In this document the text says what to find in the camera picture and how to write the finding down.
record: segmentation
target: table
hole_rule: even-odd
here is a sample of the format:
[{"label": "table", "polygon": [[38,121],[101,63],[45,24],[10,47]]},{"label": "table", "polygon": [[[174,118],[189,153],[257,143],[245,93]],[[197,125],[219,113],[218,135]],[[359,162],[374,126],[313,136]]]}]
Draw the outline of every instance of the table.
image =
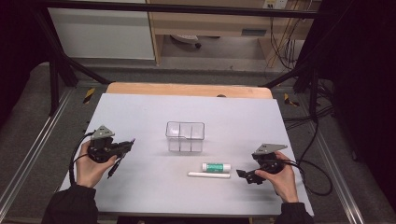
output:
[{"label": "table", "polygon": [[[229,97],[203,96],[204,89],[211,92],[208,95]],[[237,90],[245,98],[237,97]],[[256,98],[247,98],[247,92]],[[258,168],[251,153],[261,143],[290,146],[277,102],[271,98],[269,90],[261,88],[111,84],[102,95],[87,132],[105,124],[115,132],[115,142],[132,137],[136,140],[117,172],[110,179],[105,174],[96,186],[99,211],[123,216],[178,217],[280,214],[281,199],[269,182],[249,185],[235,171]],[[171,120],[203,122],[203,151],[168,151],[165,128]],[[291,147],[282,152],[295,160]],[[187,172],[199,172],[203,162],[230,163],[231,178],[187,176]],[[300,201],[313,216],[301,176],[297,171],[295,174]],[[66,177],[61,189],[68,187]]]}]

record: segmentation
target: clear plastic container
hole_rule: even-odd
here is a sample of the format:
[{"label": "clear plastic container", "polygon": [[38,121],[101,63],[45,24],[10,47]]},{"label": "clear plastic container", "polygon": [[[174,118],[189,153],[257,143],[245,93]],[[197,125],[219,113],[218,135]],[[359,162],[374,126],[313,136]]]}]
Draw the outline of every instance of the clear plastic container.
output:
[{"label": "clear plastic container", "polygon": [[170,151],[202,151],[205,139],[205,125],[201,122],[169,121],[166,138]]}]

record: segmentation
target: white marker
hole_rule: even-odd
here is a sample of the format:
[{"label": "white marker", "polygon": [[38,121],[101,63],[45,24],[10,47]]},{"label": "white marker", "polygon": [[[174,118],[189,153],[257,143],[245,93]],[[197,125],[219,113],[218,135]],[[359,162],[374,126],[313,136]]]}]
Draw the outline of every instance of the white marker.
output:
[{"label": "white marker", "polygon": [[213,173],[202,173],[202,172],[189,172],[188,176],[197,177],[212,177],[212,178],[230,178],[230,174],[213,174]]}]

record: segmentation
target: person's left hand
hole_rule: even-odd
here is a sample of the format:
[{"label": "person's left hand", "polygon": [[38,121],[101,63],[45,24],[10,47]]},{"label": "person's left hand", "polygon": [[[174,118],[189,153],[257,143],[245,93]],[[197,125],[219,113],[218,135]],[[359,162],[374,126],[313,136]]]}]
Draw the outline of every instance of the person's left hand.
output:
[{"label": "person's left hand", "polygon": [[[87,154],[90,141],[81,145],[79,156]],[[102,178],[105,171],[114,165],[117,156],[111,157],[107,162],[97,163],[88,156],[77,160],[77,184],[87,188],[93,188]]]}]

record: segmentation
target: gray floor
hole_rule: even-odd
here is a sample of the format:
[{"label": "gray floor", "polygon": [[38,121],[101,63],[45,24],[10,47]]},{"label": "gray floor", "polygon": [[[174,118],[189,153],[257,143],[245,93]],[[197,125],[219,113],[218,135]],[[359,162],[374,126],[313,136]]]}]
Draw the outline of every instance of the gray floor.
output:
[{"label": "gray floor", "polygon": [[[257,86],[280,76],[286,72],[279,64],[275,68],[265,65],[263,55],[258,50],[257,40],[252,38],[213,38],[200,37],[203,46],[195,49],[191,45],[182,44],[167,37],[164,42],[163,63],[118,61],[114,63],[85,62],[103,77],[117,81],[133,82],[169,82],[195,84],[223,84]],[[80,83],[77,88],[66,88],[71,97],[64,108],[62,116],[52,130],[48,140],[43,145],[39,156],[33,163],[29,175],[14,198],[9,199],[12,205],[8,207],[6,218],[25,219],[33,223],[41,218],[45,206],[53,191],[63,181],[67,172],[67,163],[77,140],[88,126],[100,94],[106,86],[92,82],[90,78],[78,74]],[[292,101],[303,104],[307,94],[293,94],[293,80],[282,83],[272,89],[274,97],[279,102],[284,118],[305,115],[303,106],[284,104],[284,93],[290,95]],[[89,87],[95,87],[95,94],[90,102],[82,103]],[[321,107],[330,102],[324,98],[318,99]],[[49,118],[50,89],[48,67],[38,66],[31,74],[28,86],[22,98],[15,106],[8,122],[0,130],[0,152],[7,155],[0,158],[0,192],[8,192],[8,184],[13,180],[20,164],[29,153],[35,138]],[[319,131],[325,140],[326,147],[332,153],[336,165],[342,172],[348,189],[351,192],[365,223],[396,223],[394,211],[389,207],[370,171],[364,163],[351,159],[348,141],[335,117],[328,116],[319,121]],[[312,138],[310,124],[302,125],[288,131],[296,158],[301,156],[304,148]],[[310,148],[305,158],[329,172],[317,140]],[[305,166],[307,183],[312,189],[325,191],[327,180],[317,170]],[[349,223],[345,205],[340,200],[342,192],[334,190],[331,195],[322,197],[309,194],[309,200],[315,212],[317,223]],[[102,216],[102,220],[114,219]],[[255,219],[255,223],[268,223],[268,218]]]}]

